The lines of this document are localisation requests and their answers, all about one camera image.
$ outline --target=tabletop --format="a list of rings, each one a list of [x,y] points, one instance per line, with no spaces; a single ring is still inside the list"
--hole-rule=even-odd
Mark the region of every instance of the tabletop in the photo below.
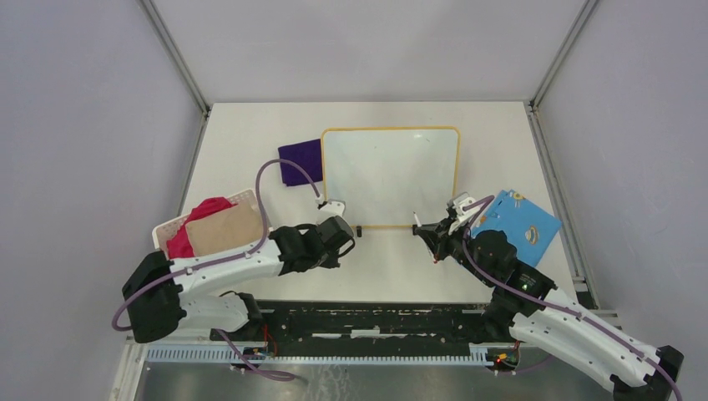
[[[458,192],[480,199],[514,189],[553,213],[521,102],[214,104],[182,213],[203,199],[254,187],[256,172],[277,158],[278,147],[320,138],[326,129],[428,125],[460,131]],[[273,226],[314,222],[310,186],[285,187],[280,169],[271,167],[263,174],[261,191]],[[575,298],[558,235],[538,269]],[[489,302],[492,291],[449,258],[433,264],[410,229],[364,230],[337,269],[317,268],[229,289],[258,299],[335,302]]]

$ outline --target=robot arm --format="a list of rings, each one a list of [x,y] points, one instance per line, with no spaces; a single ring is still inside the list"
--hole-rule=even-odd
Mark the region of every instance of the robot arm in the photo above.
[[[123,287],[128,300],[141,288],[162,281],[127,306],[135,341],[150,343],[178,328],[234,332],[258,316],[253,297],[215,297],[209,295],[212,292],[255,278],[306,272],[318,266],[339,267],[338,259],[355,245],[354,233],[342,218],[344,210],[343,201],[329,200],[320,206],[317,224],[279,227],[254,253],[249,250],[255,242],[214,255],[174,260],[167,260],[162,251],[150,253]]]
[[[448,217],[415,227],[414,234],[435,259],[450,256],[494,288],[483,314],[488,334],[542,348],[590,376],[615,400],[666,401],[683,355],[631,338],[578,305],[550,278],[517,259],[503,232],[468,238],[470,223],[481,211],[478,203],[463,194],[448,202]]]

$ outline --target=plastic basket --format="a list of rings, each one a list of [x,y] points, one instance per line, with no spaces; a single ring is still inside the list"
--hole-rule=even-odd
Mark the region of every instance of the plastic basket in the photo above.
[[[226,199],[231,202],[232,205],[247,203],[260,214],[260,209],[258,208],[258,201],[255,199],[255,192],[252,188],[243,190],[238,194],[226,197]],[[167,255],[167,241],[171,240],[176,234],[177,230],[182,227],[182,225],[187,220],[190,213],[182,215],[180,217],[174,218],[170,221],[160,224],[153,229],[153,244],[155,249],[159,248]]]

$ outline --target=gray wall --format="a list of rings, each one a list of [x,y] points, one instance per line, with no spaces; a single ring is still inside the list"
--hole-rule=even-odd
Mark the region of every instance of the gray wall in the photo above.
[[[106,399],[199,113],[133,0],[3,1],[0,54],[0,399]]]
[[[708,3],[605,1],[541,104],[595,287],[625,328],[708,360]]]
[[[154,0],[211,102],[525,100],[583,0]]]

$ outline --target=purple cloth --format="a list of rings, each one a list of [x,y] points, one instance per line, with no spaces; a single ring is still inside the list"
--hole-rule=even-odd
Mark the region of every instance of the purple cloth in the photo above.
[[[278,148],[281,159],[296,162],[307,171],[315,182],[322,181],[322,147],[320,140],[308,140],[299,144]],[[295,167],[281,163],[283,184],[286,186],[307,184],[307,179]]]

